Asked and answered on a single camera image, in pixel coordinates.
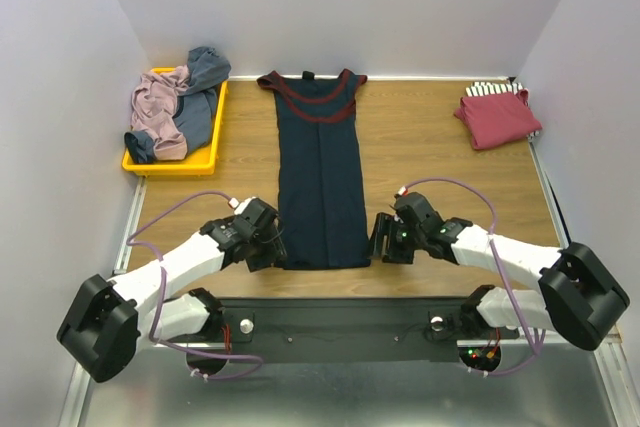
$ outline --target navy blue shirt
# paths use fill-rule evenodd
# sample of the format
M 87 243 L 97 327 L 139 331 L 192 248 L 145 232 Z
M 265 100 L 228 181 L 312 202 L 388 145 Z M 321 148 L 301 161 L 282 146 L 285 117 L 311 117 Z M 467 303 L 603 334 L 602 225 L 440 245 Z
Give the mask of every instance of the navy blue shirt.
M 367 216 L 356 137 L 358 87 L 365 75 L 258 79 L 276 100 L 280 212 L 286 269 L 366 267 Z

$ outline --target silver knob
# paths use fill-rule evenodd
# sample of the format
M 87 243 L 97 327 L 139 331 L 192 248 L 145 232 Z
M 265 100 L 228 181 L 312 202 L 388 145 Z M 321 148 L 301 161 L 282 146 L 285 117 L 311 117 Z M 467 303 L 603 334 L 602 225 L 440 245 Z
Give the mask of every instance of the silver knob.
M 442 332 L 444 330 L 444 320 L 442 317 L 431 317 L 431 330 L 434 332 Z
M 250 334 L 253 332 L 253 322 L 249 319 L 242 319 L 240 321 L 240 332 L 243 334 Z

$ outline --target maroon folded cloth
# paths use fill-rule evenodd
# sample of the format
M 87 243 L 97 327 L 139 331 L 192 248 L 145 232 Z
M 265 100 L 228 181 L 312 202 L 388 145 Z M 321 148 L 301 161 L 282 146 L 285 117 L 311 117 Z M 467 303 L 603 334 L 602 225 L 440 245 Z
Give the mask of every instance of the maroon folded cloth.
M 527 106 L 529 92 L 462 97 L 453 115 L 471 131 L 471 145 L 476 150 L 491 149 L 507 142 L 524 139 L 542 130 L 542 125 Z

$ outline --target laundry basket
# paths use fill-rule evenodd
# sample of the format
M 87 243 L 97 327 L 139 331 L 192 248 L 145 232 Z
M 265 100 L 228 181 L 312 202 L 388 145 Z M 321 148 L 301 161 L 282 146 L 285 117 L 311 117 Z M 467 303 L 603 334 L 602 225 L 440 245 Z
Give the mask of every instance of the laundry basket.
M 156 73 L 170 72 L 172 67 L 162 67 L 153 69 Z M 179 176 L 179 175 L 211 175 L 215 171 L 216 160 L 218 159 L 218 143 L 220 141 L 220 130 L 222 129 L 222 115 L 224 114 L 224 104 L 229 92 L 228 82 L 225 80 L 220 84 L 218 92 L 218 110 L 213 122 L 213 133 L 211 142 L 204 147 L 189 154 L 183 160 L 162 161 L 153 164 L 136 164 L 133 162 L 129 151 L 125 149 L 122 158 L 122 168 L 128 172 L 133 172 L 140 176 Z

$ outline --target white wall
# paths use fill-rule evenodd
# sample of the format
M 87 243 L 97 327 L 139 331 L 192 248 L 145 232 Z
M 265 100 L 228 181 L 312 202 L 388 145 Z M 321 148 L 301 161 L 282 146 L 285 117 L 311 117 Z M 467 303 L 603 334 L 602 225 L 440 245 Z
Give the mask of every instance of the white wall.
M 624 346 L 640 386 L 638 0 L 562 0 L 521 80 L 544 126 L 542 158 L 572 238 L 631 297 Z
M 120 0 L 156 65 L 221 47 L 234 75 L 516 75 L 558 0 Z
M 122 235 L 122 133 L 149 62 L 117 0 L 0 0 L 0 19 L 0 424 L 47 427 L 73 365 L 57 328 Z

